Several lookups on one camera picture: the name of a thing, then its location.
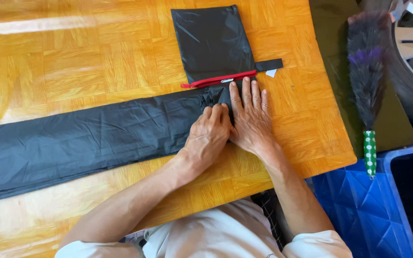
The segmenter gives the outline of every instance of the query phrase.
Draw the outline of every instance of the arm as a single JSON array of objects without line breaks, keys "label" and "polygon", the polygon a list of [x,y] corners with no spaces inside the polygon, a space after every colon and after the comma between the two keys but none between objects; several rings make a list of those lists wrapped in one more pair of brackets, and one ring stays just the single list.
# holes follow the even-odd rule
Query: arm
[{"label": "arm", "polygon": [[252,81],[250,86],[250,79],[245,77],[242,104],[236,83],[230,83],[229,88],[235,119],[230,140],[264,163],[291,232],[298,235],[334,230],[323,208],[291,167],[272,135],[267,91],[259,94],[257,81]]},{"label": "arm", "polygon": [[215,161],[231,126],[226,104],[205,108],[192,125],[185,147],[173,159],[84,215],[66,234],[60,248],[74,241],[109,243],[122,239],[163,198]]}]

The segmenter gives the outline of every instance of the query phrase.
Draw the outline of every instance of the feather duster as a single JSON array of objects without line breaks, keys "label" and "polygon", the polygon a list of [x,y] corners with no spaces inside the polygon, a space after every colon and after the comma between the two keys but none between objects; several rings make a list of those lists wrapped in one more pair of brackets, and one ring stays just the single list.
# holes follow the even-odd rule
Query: feather duster
[{"label": "feather duster", "polygon": [[387,12],[368,11],[348,18],[347,52],[350,82],[364,122],[364,161],[369,176],[377,167],[375,119],[382,106],[386,53],[391,19]]}]

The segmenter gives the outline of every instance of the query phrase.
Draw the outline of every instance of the floral pattern handle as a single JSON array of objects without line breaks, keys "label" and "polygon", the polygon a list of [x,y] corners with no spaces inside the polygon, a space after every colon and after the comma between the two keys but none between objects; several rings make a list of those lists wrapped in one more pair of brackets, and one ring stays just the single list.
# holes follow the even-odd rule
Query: floral pattern handle
[{"label": "floral pattern handle", "polygon": [[364,134],[364,163],[368,176],[375,176],[377,168],[377,154],[375,147],[375,131],[365,131]]}]

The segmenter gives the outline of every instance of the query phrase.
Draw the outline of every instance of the wooden table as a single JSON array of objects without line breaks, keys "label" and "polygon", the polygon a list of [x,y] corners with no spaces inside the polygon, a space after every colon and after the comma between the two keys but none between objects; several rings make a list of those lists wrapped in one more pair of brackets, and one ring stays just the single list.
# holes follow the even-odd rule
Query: wooden table
[{"label": "wooden table", "polygon": [[[255,60],[283,58],[284,68],[275,78],[264,73],[257,78],[270,92],[274,133],[299,175],[306,178],[354,163],[308,1],[265,3],[1,0],[0,33],[11,33],[0,35],[0,124],[180,91],[187,79],[170,8],[237,4]],[[26,32],[26,24],[35,23],[64,29],[32,27]],[[53,256],[83,214],[170,158],[0,200],[0,255]],[[269,188],[272,182],[261,162],[227,144],[210,169],[163,200],[137,230]]]}]

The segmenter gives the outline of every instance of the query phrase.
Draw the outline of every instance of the white shirt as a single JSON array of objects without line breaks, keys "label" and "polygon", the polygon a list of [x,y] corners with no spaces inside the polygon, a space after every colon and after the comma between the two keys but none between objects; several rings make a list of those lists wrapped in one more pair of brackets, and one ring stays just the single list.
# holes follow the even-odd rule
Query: white shirt
[{"label": "white shirt", "polygon": [[[335,231],[299,234],[280,252],[262,209],[241,199],[151,231],[143,247],[146,258],[319,258],[352,257]],[[128,243],[85,243],[76,241],[60,249],[56,258],[139,257]]]}]

